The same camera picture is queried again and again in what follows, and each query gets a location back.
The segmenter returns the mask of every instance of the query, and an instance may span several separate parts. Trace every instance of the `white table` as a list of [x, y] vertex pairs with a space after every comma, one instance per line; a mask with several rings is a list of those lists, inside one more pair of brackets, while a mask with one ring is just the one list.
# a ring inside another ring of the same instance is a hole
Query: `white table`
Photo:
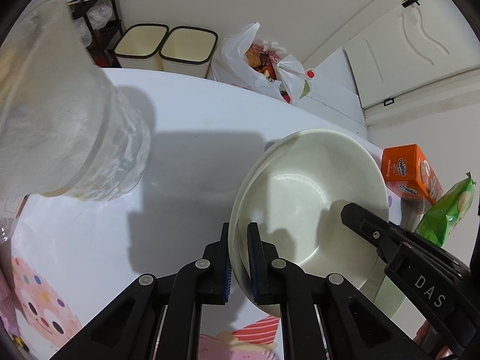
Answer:
[[[269, 142], [329, 128], [357, 139], [380, 162], [374, 145], [251, 91], [164, 72], [106, 73], [153, 131], [142, 180], [112, 202], [31, 196], [11, 242], [12, 257], [48, 282], [50, 297], [58, 295], [82, 326], [140, 274], [169, 275], [200, 258], [205, 245], [219, 239], [244, 176]], [[390, 219], [399, 223], [399, 199], [393, 195], [391, 202]], [[39, 360], [52, 356], [52, 342], [18, 316], [32, 353]], [[234, 283], [227, 306], [205, 306], [201, 332], [215, 337], [265, 316]], [[275, 342], [281, 359], [280, 329]]]

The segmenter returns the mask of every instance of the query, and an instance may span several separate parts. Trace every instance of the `green snack bag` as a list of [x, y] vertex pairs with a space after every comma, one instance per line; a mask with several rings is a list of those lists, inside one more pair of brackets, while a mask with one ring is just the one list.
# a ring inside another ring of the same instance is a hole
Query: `green snack bag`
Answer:
[[468, 177], [456, 183], [431, 209], [429, 209], [415, 230], [437, 246], [443, 246], [450, 232], [469, 210], [476, 184], [469, 173]]

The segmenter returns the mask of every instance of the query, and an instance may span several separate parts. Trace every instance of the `transparent plastic container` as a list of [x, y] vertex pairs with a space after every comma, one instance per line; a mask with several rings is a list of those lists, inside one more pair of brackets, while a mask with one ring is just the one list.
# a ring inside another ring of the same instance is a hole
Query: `transparent plastic container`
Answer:
[[0, 199], [117, 198], [149, 149], [143, 117], [93, 64], [62, 0], [14, 25], [0, 48]]

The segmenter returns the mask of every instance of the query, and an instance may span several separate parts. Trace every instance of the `white cabinet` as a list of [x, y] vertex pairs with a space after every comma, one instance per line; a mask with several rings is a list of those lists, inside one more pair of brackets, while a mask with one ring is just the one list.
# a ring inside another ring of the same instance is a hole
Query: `white cabinet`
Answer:
[[480, 66], [480, 43], [451, 0], [399, 5], [345, 43], [363, 108]]

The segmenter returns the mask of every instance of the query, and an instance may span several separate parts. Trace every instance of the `ovaltine box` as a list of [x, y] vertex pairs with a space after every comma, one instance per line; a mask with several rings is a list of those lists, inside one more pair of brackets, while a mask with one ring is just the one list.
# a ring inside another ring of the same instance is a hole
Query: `ovaltine box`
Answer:
[[427, 199], [435, 204], [443, 195], [442, 186], [418, 145], [383, 150], [382, 175], [387, 187], [405, 200]]

